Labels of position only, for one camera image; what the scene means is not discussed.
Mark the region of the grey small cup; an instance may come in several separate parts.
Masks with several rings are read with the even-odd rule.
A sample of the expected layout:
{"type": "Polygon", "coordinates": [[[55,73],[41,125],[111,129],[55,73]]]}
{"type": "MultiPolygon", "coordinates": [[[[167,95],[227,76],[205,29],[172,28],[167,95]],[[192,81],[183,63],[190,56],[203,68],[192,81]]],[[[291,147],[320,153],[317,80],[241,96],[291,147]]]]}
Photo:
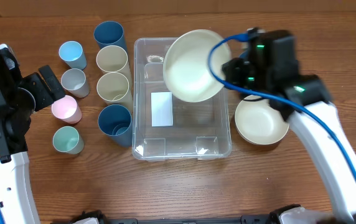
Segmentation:
{"type": "Polygon", "coordinates": [[[61,78],[62,87],[78,98],[84,98],[90,93],[85,73],[77,68],[67,70],[61,78]]]}

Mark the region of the pink small cup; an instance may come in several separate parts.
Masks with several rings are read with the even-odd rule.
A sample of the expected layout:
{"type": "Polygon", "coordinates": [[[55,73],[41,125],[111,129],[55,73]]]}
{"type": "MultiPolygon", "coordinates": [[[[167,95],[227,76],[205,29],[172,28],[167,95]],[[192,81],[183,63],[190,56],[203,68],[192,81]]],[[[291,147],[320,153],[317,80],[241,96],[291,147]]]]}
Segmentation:
{"type": "Polygon", "coordinates": [[[70,95],[65,95],[55,101],[51,106],[51,111],[56,118],[69,124],[78,123],[82,118],[82,112],[76,99],[70,95]]]}

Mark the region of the light blue small cup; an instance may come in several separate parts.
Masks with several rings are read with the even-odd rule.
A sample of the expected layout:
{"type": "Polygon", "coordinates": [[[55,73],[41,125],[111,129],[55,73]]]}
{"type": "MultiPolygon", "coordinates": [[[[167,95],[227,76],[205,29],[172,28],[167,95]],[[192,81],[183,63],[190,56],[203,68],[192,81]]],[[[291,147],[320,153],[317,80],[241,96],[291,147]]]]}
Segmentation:
{"type": "Polygon", "coordinates": [[[80,43],[70,40],[59,48],[59,57],[70,67],[83,70],[87,66],[87,60],[80,43]]]}

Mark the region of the mint green small cup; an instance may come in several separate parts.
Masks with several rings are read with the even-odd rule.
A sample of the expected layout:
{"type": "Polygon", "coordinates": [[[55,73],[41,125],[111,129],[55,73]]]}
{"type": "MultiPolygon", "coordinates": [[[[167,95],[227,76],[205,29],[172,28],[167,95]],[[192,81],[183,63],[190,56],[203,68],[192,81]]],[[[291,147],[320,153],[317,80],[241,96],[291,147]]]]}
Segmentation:
{"type": "Polygon", "coordinates": [[[53,136],[52,144],[58,152],[67,154],[79,154],[84,148],[83,138],[72,126],[58,129],[53,136]]]}

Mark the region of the cream bowl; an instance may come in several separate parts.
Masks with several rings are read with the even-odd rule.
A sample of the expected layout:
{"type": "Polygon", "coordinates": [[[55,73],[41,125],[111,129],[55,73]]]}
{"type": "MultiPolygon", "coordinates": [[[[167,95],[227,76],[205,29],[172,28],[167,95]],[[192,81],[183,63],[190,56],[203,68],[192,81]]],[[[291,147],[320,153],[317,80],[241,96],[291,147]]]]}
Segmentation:
{"type": "Polygon", "coordinates": [[[167,89],[178,99],[197,103],[205,101],[224,87],[214,76],[224,80],[222,65],[232,59],[224,43],[208,55],[223,38],[214,31],[197,29],[180,36],[164,57],[163,77],[167,89]]]}
{"type": "Polygon", "coordinates": [[[235,110],[235,126],[240,136],[256,145],[271,145],[282,140],[289,130],[280,113],[260,96],[245,97],[235,110]]]}

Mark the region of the dark blue bowl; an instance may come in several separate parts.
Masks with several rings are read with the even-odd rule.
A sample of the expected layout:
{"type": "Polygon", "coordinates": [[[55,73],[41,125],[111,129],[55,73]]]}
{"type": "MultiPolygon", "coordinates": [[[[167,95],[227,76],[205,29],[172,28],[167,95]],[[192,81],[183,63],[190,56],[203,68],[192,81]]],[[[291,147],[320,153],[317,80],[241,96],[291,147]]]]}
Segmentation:
{"type": "Polygon", "coordinates": [[[239,57],[245,60],[248,60],[248,54],[249,54],[249,50],[245,50],[239,57]]]}

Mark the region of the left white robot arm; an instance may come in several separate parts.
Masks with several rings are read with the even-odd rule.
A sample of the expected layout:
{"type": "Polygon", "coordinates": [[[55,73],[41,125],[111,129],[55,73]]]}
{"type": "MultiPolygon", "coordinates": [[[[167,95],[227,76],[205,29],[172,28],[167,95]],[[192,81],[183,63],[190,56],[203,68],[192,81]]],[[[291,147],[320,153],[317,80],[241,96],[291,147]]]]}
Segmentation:
{"type": "Polygon", "coordinates": [[[25,135],[31,115],[65,96],[45,65],[26,77],[12,49],[0,45],[0,223],[39,223],[25,135]]]}

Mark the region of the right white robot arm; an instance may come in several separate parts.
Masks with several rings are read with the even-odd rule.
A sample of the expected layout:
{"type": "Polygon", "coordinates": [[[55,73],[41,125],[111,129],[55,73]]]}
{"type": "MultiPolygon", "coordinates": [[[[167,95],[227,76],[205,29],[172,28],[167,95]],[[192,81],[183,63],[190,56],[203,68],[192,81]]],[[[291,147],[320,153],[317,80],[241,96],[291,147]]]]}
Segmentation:
{"type": "Polygon", "coordinates": [[[225,87],[269,100],[307,149],[332,202],[332,218],[316,223],[356,223],[356,154],[342,129],[337,108],[316,75],[301,75],[294,50],[265,44],[247,60],[219,66],[225,87]]]}

